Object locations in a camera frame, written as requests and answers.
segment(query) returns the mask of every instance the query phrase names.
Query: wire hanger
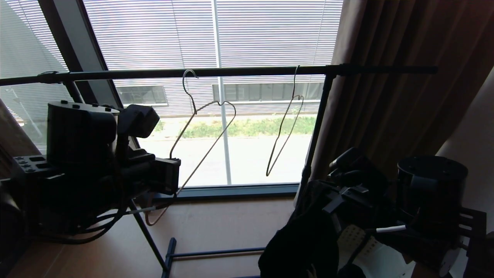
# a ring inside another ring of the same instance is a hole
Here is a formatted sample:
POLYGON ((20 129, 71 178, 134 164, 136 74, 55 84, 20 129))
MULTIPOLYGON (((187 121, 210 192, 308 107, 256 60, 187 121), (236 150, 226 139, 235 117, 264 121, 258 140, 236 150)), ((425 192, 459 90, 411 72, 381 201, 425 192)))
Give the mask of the wire hanger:
POLYGON ((290 103, 288 104, 288 107, 287 107, 287 110, 285 111, 285 114, 283 115, 283 118, 281 119, 281 123, 280 123, 280 129, 278 130, 278 136, 276 136, 276 140, 275 140, 275 143, 273 145, 273 149, 271 150, 271 155, 269 156, 269 161, 268 161, 268 166, 266 167, 266 176, 268 177, 269 174, 271 173, 271 171, 273 170, 273 167, 275 166, 276 164, 276 161, 278 160, 278 158, 280 157, 280 154, 281 152, 283 151, 283 148, 285 147, 285 145, 287 144, 288 142, 288 139, 290 138, 290 135, 291 133, 293 132, 293 128, 295 127, 295 123, 297 122, 297 119, 298 119, 298 116, 300 114, 300 111, 302 110, 302 106, 304 105, 304 96, 302 95, 295 95, 295 78, 297 76, 297 70, 298 68, 300 67, 300 65, 298 65, 296 68, 295 68, 295 73, 293 74, 293 91, 291 92, 291 100, 290 100, 290 103), (300 108, 298 109, 298 112, 297 112, 297 115, 295 116, 295 120, 293 121, 293 125, 291 126, 291 130, 290 130, 290 133, 288 134, 288 137, 287 139, 285 140, 285 142, 283 143, 283 145, 281 146, 281 149, 280 149, 280 152, 278 152, 278 155, 276 156, 275 160, 273 161, 273 164, 271 165, 271 160, 273 159, 273 154, 275 152, 275 148, 276 148, 276 143, 278 142, 278 139, 280 138, 280 135, 281 135, 281 129, 283 127, 283 122, 285 121, 285 118, 287 116, 287 113, 288 111, 290 110, 290 106, 291 106, 291 103, 293 102, 293 100, 295 99, 295 97, 297 97, 298 99, 297 100, 302 100, 301 104, 300 104, 300 108))
MULTIPOLYGON (((215 100, 215 101, 212 101, 208 104, 205 104, 203 106, 201 106, 199 109, 196 109, 196 105, 194 104, 194 98, 187 92, 187 90, 185 89, 185 83, 184 83, 184 80, 185 80, 185 76, 187 75, 188 72, 192 72, 192 74, 194 74, 194 76, 196 78, 197 75, 196 73, 194 72, 194 70, 191 70, 191 69, 188 69, 184 72, 183 76, 182 76, 182 86, 183 86, 183 89, 185 91, 185 93, 187 95, 189 95, 189 97, 191 98, 192 100, 192 105, 194 107, 194 113, 192 114, 192 116, 190 117, 189 121, 185 124, 185 127, 182 129, 182 131, 180 132, 180 134, 178 135, 177 139, 175 140, 175 143, 173 144, 171 150, 170 150, 170 158, 172 158, 172 155, 173 155, 173 149, 175 148, 175 146, 177 145, 178 141, 182 138, 182 135, 184 134, 185 130, 189 127, 189 124, 190 122, 192 121, 192 119, 194 118, 194 116, 197 115, 197 112, 203 110, 204 108, 210 106, 210 105, 213 105, 213 104, 218 104, 218 106, 222 106, 224 105, 225 103, 231 105, 233 107, 233 111, 234 111, 234 114, 233 114, 233 118, 230 120, 230 122, 228 122, 228 125, 226 125, 226 127, 223 129, 223 131, 220 133, 220 135, 216 138, 216 140, 214 141, 214 143, 212 144, 212 146, 209 148, 209 150, 207 150, 206 154, 203 156, 203 158, 199 161, 199 163, 197 164, 197 166, 194 168, 194 170, 192 171, 192 173, 189 175, 189 177, 185 180, 184 184, 177 190, 177 192, 173 195, 173 198, 172 200, 164 205, 163 207, 163 210, 160 212, 160 215, 158 215, 158 217, 154 220, 154 221, 150 221, 149 220, 149 214, 150 214, 150 211, 146 211, 145 212, 145 216, 146 216, 146 224, 148 226, 152 226, 154 224, 156 224, 158 222, 158 220, 160 220, 160 218, 163 216, 163 214, 165 214, 166 210, 168 209, 168 207, 174 202, 175 198, 177 197, 177 195, 184 189, 185 185, 189 182, 189 180, 192 178, 192 176, 195 174, 195 172, 197 171, 197 169, 199 168, 199 166, 203 163, 203 161, 206 159, 206 157, 209 155, 209 153, 211 152, 211 150, 214 148, 214 146, 216 145, 216 143, 219 141, 219 139, 223 136, 223 134, 225 133, 225 131, 228 129, 228 127, 232 124, 233 120, 235 119, 235 117, 237 116, 237 109, 235 107, 235 105, 233 105, 231 102, 229 101, 223 101, 222 103, 220 103, 219 101, 215 100)), ((152 202, 152 198, 148 198, 148 207, 151 206, 151 202, 152 202)))

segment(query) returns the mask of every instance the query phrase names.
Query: wooden floor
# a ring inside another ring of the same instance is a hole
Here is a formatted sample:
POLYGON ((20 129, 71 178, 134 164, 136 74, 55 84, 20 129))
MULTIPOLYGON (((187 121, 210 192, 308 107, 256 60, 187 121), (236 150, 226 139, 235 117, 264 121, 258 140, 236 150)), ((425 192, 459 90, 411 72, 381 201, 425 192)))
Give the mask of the wooden floor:
MULTIPOLYGON (((176 204, 149 227, 163 257, 176 252, 264 247, 293 210, 293 199, 176 204)), ((259 255, 175 261, 172 278, 259 275, 259 255)), ((124 216, 100 239, 85 245, 35 244, 8 278, 161 277, 161 268, 132 216, 124 216)))

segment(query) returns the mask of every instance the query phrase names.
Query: window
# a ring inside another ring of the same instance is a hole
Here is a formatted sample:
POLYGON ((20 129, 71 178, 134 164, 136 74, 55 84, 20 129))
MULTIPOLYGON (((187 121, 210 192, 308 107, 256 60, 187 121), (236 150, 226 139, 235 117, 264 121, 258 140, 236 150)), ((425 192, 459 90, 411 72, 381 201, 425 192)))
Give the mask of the window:
MULTIPOLYGON (((36 0, 0 0, 0 78, 67 71, 36 0)), ((46 152, 47 102, 71 100, 63 85, 0 87, 0 98, 36 147, 46 152)))
POLYGON ((123 104, 166 103, 163 86, 117 87, 123 104))
MULTIPOLYGON (((218 84, 213 84, 213 99, 219 101, 218 84)), ((302 95, 304 100, 319 100, 323 92, 323 83, 297 83, 295 95, 302 95)), ((291 100, 293 83, 274 84, 226 84, 227 101, 273 101, 291 100)))
MULTIPOLYGON (((343 0, 83 3, 108 68, 127 70, 328 65, 343 0)), ((299 182, 323 81, 321 75, 297 76, 295 93, 310 101, 304 102, 290 140, 266 177, 269 153, 291 99, 293 76, 188 78, 185 86, 197 107, 218 100, 220 84, 224 84, 226 100, 242 103, 237 105, 237 116, 225 136, 228 143, 218 141, 187 186, 299 182)), ((155 106, 162 121, 149 138, 139 139, 139 144, 158 157, 168 157, 193 112, 181 78, 114 82, 123 103, 167 104, 155 106), (156 95, 149 90, 156 84, 166 88, 166 96, 164 91, 156 95), (135 86, 145 90, 129 89, 135 86)), ((182 159, 180 183, 221 133, 222 122, 232 115, 231 107, 222 110, 213 105, 194 118, 173 152, 182 159)), ((288 116, 284 125, 288 127, 292 120, 293 115, 288 116)))

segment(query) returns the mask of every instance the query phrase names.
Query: curtain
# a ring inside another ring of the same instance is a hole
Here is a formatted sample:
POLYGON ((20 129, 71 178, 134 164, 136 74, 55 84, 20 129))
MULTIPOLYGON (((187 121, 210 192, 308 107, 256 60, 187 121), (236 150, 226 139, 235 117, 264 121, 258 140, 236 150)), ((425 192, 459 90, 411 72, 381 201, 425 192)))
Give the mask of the curtain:
POLYGON ((12 117, 1 99, 0 130, 0 179, 6 179, 10 177, 12 157, 40 155, 41 153, 12 117))
POLYGON ((491 1, 345 0, 333 64, 437 65, 435 75, 337 77, 312 179, 355 146, 389 178, 397 162, 434 155, 494 65, 491 1))

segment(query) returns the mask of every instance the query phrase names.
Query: black clothes rail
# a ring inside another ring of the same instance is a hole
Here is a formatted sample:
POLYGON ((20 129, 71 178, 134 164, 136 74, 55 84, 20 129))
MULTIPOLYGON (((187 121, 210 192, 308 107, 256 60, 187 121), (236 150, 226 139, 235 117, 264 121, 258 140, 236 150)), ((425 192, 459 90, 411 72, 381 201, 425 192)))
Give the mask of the black clothes rail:
MULTIPOLYGON (((219 76, 274 76, 274 75, 293 75, 296 67, 251 67, 251 68, 203 68, 194 69, 198 77, 219 77, 219 76)), ((0 86, 10 86, 28 83, 45 83, 45 84, 60 84, 63 83, 74 102, 82 103, 81 94, 75 84, 75 81, 83 80, 103 80, 103 79, 139 79, 139 78, 182 78, 186 69, 163 69, 163 70, 121 70, 121 71, 100 71, 100 72, 68 72, 59 73, 56 71, 44 72, 37 76, 15 77, 0 79, 0 86)), ((305 167, 302 171, 302 179, 300 181, 300 191, 302 192, 307 185, 311 175, 311 164, 316 150, 317 138, 321 130, 324 111, 328 101, 329 92, 331 90, 333 79, 336 76, 347 76, 352 74, 373 73, 373 74, 435 74, 438 68, 435 66, 360 66, 353 64, 327 65, 327 66, 306 66, 299 67, 297 75, 324 74, 323 92, 321 102, 319 104, 316 123, 305 161, 305 167)), ((168 246, 168 252, 165 260, 161 256, 154 240, 151 238, 147 227, 139 215, 134 215, 142 232, 146 236, 156 258, 163 268, 162 278, 168 278, 170 275, 171 263, 174 258, 189 257, 189 256, 204 256, 218 255, 231 253, 245 253, 252 251, 260 251, 263 248, 237 249, 237 250, 222 250, 211 252, 185 253, 175 254, 176 240, 172 238, 168 246)))

